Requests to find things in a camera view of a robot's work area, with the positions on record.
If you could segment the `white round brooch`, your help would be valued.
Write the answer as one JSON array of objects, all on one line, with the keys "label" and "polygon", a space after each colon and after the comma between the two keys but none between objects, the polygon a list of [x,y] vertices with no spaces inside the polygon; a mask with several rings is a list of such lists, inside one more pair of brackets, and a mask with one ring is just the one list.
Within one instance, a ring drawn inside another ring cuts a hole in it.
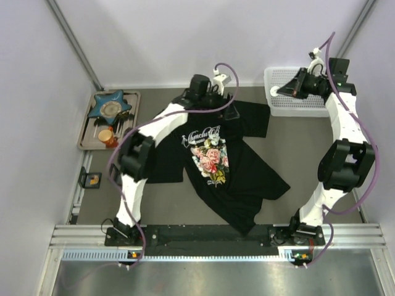
[{"label": "white round brooch", "polygon": [[270,89],[270,95],[272,96],[272,97],[277,97],[278,96],[278,90],[279,90],[279,86],[273,86],[271,89]]}]

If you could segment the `black floral t-shirt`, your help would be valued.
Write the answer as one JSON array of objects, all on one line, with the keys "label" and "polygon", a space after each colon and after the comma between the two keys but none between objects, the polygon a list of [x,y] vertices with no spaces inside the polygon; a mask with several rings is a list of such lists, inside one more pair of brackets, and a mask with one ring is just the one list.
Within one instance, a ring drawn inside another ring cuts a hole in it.
[{"label": "black floral t-shirt", "polygon": [[265,138],[270,109],[235,101],[239,118],[219,113],[190,114],[188,121],[157,146],[148,182],[180,183],[187,173],[197,195],[242,236],[255,226],[263,200],[277,200],[289,184],[244,142]]}]

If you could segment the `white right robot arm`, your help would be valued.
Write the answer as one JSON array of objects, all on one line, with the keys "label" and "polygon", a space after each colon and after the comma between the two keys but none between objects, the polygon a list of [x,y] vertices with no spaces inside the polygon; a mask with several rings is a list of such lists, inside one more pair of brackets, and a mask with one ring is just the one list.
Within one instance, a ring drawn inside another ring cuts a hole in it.
[{"label": "white right robot arm", "polygon": [[309,95],[323,99],[329,113],[333,143],[318,165],[318,185],[309,201],[291,217],[289,226],[277,231],[280,239],[295,242],[322,234],[323,218],[338,200],[363,185],[375,152],[356,118],[356,87],[347,82],[349,60],[327,58],[300,68],[295,77],[276,90],[295,99]]}]

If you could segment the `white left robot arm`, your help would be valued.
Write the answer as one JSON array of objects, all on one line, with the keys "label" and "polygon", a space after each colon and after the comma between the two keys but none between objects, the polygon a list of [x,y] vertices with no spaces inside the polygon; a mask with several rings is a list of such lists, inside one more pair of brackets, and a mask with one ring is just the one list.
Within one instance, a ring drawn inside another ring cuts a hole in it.
[{"label": "white left robot arm", "polygon": [[109,237],[120,236],[128,243],[145,239],[139,225],[144,187],[157,162],[157,146],[175,129],[188,121],[190,114],[218,113],[232,106],[234,96],[225,96],[231,81],[227,74],[214,69],[213,78],[195,74],[179,96],[152,120],[125,132],[110,156],[108,165],[119,165],[119,177],[109,181],[120,194],[120,206],[109,230]]}]

